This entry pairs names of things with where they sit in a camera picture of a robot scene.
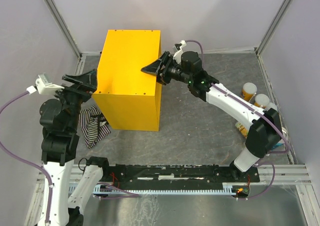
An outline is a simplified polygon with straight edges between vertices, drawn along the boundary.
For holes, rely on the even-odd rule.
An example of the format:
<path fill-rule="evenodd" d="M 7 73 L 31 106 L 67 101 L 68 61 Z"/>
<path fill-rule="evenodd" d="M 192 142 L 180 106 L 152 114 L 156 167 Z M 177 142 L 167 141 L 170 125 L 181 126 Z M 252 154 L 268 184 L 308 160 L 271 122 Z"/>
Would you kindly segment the yellow shelf cabinet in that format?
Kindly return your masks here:
<path fill-rule="evenodd" d="M 159 30 L 109 30 L 93 99 L 117 130 L 158 131 L 162 86 L 141 69 L 161 55 Z"/>

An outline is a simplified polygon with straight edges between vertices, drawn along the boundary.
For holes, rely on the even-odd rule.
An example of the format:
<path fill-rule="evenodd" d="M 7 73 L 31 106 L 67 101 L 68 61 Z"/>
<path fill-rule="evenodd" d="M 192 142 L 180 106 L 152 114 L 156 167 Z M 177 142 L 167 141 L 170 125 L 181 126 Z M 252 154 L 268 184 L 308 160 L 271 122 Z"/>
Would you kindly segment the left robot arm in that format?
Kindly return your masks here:
<path fill-rule="evenodd" d="M 39 123 L 43 127 L 41 159 L 47 188 L 38 225 L 83 225 L 84 209 L 95 186 L 111 174 L 107 158 L 92 156 L 86 162 L 77 187 L 69 194 L 80 138 L 77 129 L 81 105 L 97 90 L 97 70 L 77 76 L 64 75 L 62 79 L 71 85 L 54 84 L 46 74 L 39 74 L 35 82 L 40 94 L 54 96 L 39 109 Z"/>

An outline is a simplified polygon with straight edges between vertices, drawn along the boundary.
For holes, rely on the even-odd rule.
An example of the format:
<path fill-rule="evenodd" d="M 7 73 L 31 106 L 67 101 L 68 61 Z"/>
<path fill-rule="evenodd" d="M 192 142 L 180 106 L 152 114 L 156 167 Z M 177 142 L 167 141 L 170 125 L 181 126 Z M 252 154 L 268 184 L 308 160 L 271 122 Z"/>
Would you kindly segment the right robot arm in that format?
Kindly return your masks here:
<path fill-rule="evenodd" d="M 217 106 L 248 130 L 245 148 L 230 164 L 229 175 L 234 181 L 246 178 L 248 170 L 264 158 L 283 136 L 280 116 L 275 109 L 257 107 L 228 90 L 204 70 L 197 52 L 183 52 L 180 60 L 176 60 L 166 51 L 141 71 L 155 76 L 162 85 L 171 80 L 187 84 L 192 95 Z"/>

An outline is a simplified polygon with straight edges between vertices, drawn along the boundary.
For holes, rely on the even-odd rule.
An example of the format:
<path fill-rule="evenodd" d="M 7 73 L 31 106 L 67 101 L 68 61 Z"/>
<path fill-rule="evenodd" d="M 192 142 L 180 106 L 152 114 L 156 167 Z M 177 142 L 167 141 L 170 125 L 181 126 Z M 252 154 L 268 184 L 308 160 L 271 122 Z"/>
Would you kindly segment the blue orange can with spoon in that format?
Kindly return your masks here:
<path fill-rule="evenodd" d="M 254 105 L 260 108 L 265 108 L 270 103 L 270 99 L 266 94 L 256 94 Z"/>

